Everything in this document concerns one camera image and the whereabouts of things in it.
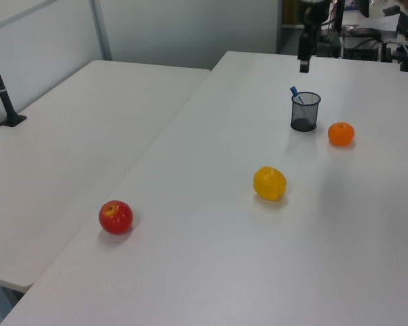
blue pen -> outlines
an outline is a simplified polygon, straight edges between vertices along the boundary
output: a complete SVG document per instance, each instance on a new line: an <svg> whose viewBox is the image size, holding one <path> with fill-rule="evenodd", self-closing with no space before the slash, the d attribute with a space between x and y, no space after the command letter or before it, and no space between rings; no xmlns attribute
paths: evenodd
<svg viewBox="0 0 408 326"><path fill-rule="evenodd" d="M304 101L302 101L301 97L299 96L299 93L298 93L298 90L296 89L296 87L293 86L293 87L290 88L290 90L292 91L293 96L297 97L300 100L300 102L302 104L304 104Z"/></svg>

equipment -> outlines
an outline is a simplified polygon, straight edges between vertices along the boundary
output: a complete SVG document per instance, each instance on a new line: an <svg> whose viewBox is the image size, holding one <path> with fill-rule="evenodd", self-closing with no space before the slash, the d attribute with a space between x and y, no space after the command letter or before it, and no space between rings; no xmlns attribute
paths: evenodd
<svg viewBox="0 0 408 326"><path fill-rule="evenodd" d="M304 24L304 31L299 37L298 59L301 61L300 71L308 73L309 61L312 55L327 56L338 58L341 53L341 43L339 40L341 32L341 23L343 20L344 0L337 0L332 15L333 19L328 20L329 1L328 0L298 0L297 16L299 21ZM358 10L364 17L369 17L369 0L356 0ZM397 10L391 7L384 10L386 15L390 15ZM327 31L321 29L322 26L334 24L333 30L328 28ZM408 36L408 17L400 12L399 31L404 32ZM391 62L392 55L390 49L387 49L387 42L383 42L377 35L365 35L365 39L360 39L364 31L356 31L357 35L344 35L358 39L347 39L343 55L346 58L368 60L377 57L377 49L373 49L372 45L365 45L369 39L381 43L381 61ZM401 71L408 71L408 51L403 49L401 53L394 55L398 56L401 62Z"/></svg>

tabletop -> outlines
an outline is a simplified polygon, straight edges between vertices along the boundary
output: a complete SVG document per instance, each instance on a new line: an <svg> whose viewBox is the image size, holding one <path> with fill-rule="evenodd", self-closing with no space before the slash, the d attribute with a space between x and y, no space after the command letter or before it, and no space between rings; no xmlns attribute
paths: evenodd
<svg viewBox="0 0 408 326"><path fill-rule="evenodd" d="M94 61L0 127L0 285L37 280L208 74Z"/></svg>
<svg viewBox="0 0 408 326"><path fill-rule="evenodd" d="M322 97L290 128L289 88ZM327 129L356 130L345 148ZM274 166L277 202L252 178ZM85 223L10 325L408 325L408 73L229 52L109 195L121 236Z"/></svg>

metal stand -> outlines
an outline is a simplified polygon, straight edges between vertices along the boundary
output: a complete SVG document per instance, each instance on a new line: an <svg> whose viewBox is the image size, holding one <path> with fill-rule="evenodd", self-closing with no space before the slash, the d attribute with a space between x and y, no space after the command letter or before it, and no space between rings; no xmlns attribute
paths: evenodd
<svg viewBox="0 0 408 326"><path fill-rule="evenodd" d="M17 124L20 122L26 120L26 117L23 115L18 115L14 107L12 106L11 99L9 98L9 95L7 94L7 90L5 87L5 84L3 83L3 79L1 78L0 75L0 98L1 102L3 103L3 106L5 107L6 114L7 114L7 119L2 123L4 126L9 126L9 127L15 127Z"/></svg>

orange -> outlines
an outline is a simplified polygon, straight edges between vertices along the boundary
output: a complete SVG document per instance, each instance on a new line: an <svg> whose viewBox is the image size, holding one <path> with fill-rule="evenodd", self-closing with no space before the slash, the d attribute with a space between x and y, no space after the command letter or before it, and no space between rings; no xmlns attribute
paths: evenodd
<svg viewBox="0 0 408 326"><path fill-rule="evenodd" d="M277 200L286 192L287 181L281 172L270 166L263 166L254 175L254 190L266 200Z"/></svg>
<svg viewBox="0 0 408 326"><path fill-rule="evenodd" d="M329 142L336 146L349 145L355 136L354 127L347 122L337 122L328 129Z"/></svg>

